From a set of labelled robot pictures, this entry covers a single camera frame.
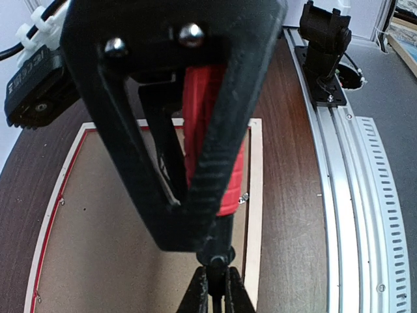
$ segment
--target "black cable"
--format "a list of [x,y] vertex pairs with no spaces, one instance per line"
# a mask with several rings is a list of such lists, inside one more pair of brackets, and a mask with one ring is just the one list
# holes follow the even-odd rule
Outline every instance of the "black cable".
[[[66,0],[55,0],[53,3],[51,3],[42,14],[42,19],[46,21],[51,15],[53,15],[57,10],[66,2]],[[27,38],[32,39],[32,37],[36,34],[38,31],[38,28],[36,26],[32,26],[30,30],[27,32]],[[0,52],[0,61],[3,61],[5,59],[8,59],[9,57],[12,57],[13,55],[16,55],[17,53],[21,52],[23,50],[23,45],[21,42],[19,42],[17,45],[1,51]]]
[[351,64],[353,65],[354,69],[358,72],[358,70],[359,70],[358,65],[356,65],[356,63],[352,60],[352,58],[346,52],[345,52],[345,57],[349,60],[349,62],[351,62]]
[[390,9],[388,11],[387,19],[385,20],[384,26],[382,27],[382,31],[379,35],[377,33],[377,37],[378,37],[378,40],[379,40],[380,45],[381,45],[379,48],[384,53],[387,53],[386,48],[385,48],[385,44],[384,44],[384,35],[385,35],[385,31],[388,29],[388,27],[391,24],[391,19],[392,19],[392,16],[394,15],[394,12],[395,12],[395,4],[396,4],[396,1],[391,0]]
[[221,297],[213,297],[213,313],[222,313]]
[[21,52],[23,50],[22,44],[19,42],[17,45],[0,52],[0,61],[8,59],[9,57],[12,57],[13,55]]

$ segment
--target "wooden table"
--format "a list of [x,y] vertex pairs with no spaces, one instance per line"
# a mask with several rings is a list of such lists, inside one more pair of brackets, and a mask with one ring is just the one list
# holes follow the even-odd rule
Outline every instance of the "wooden table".
[[[136,94],[134,84],[128,88]],[[254,117],[263,119],[264,141],[258,312],[325,312],[320,177],[285,39],[279,41]],[[0,312],[23,312],[32,256],[53,186],[77,131],[90,120],[79,101],[49,127],[24,130],[10,154],[0,176]]]

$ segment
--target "hole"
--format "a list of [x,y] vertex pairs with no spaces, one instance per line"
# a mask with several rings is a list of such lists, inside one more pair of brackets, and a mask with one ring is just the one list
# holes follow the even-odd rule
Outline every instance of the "hole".
[[350,67],[339,64],[336,74],[339,77],[342,88],[355,90],[362,87],[359,74]]
[[407,298],[407,294],[405,293],[402,293],[401,295],[397,295],[397,299],[405,300],[405,298]]

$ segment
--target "black bracket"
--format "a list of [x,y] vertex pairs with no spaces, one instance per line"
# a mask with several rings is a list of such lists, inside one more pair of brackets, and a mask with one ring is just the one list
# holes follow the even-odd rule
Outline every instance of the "black bracket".
[[348,28],[350,16],[341,16],[314,6],[313,1],[304,5],[300,20],[300,35],[308,40],[308,47],[297,46],[295,53],[302,67],[309,89],[310,99],[316,106],[337,107],[347,104],[336,78],[336,69],[352,32]]
[[7,84],[7,123],[22,128],[49,125],[78,99],[60,49],[42,46]]
[[327,106],[329,108],[345,106],[347,104],[346,97],[335,74],[325,83],[327,88],[332,90],[332,96],[330,97],[329,93],[319,87],[317,83],[319,75],[308,70],[308,68],[304,66],[306,62],[307,49],[308,47],[305,46],[296,46],[295,55],[297,56],[297,60],[302,68],[311,102],[315,106]]

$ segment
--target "black plastic part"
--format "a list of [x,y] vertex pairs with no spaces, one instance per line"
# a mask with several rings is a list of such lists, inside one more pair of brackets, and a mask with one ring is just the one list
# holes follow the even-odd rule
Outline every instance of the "black plastic part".
[[231,246],[233,215],[216,217],[214,223],[208,234],[210,239],[205,243],[202,251],[197,252],[197,260],[207,266],[213,265],[214,260],[229,265],[235,259],[235,251]]
[[225,272],[236,256],[231,246],[232,233],[233,215],[217,217],[208,234],[209,240],[197,252],[197,260],[207,267],[208,294],[213,298],[221,299],[225,295]]
[[303,75],[308,85],[311,102],[316,106],[327,106],[329,108],[345,106],[347,104],[346,97],[343,94],[342,88],[338,82],[338,79],[336,78],[336,75],[333,75],[330,81],[326,82],[326,86],[333,90],[333,102],[329,102],[329,94],[320,88],[317,84],[317,78],[319,76],[304,66],[306,61],[307,47],[295,47],[295,54],[297,56],[298,62],[300,63],[300,66],[302,67]]
[[[162,250],[196,252],[207,241],[285,13],[277,0],[71,1],[61,35],[65,60],[134,205]],[[190,22],[206,35],[201,47],[185,48],[176,40]],[[125,57],[105,54],[106,42],[115,37],[126,44]],[[192,184],[185,200],[175,202],[152,165],[124,81],[135,73],[224,62],[227,72]]]
[[225,313],[255,313],[236,267],[226,270]]
[[209,309],[208,286],[205,268],[198,267],[177,313],[207,313]]
[[339,10],[327,12],[315,7],[313,1],[304,5],[300,35],[309,41],[306,68],[325,78],[334,75],[340,57],[352,39],[348,28],[350,21],[351,17],[341,16]]
[[182,108],[184,74],[177,77],[172,83],[140,87],[139,97],[154,138],[160,171],[175,199],[184,201],[188,191],[184,154],[171,119],[172,113]]
[[7,84],[9,126],[43,127],[79,99],[59,50],[41,47]]
[[[210,282],[206,270],[208,267],[199,267],[195,271],[177,313],[207,313]],[[227,267],[224,277],[225,313],[255,313],[236,267]],[[213,312],[222,312],[222,300],[220,296],[213,297]]]

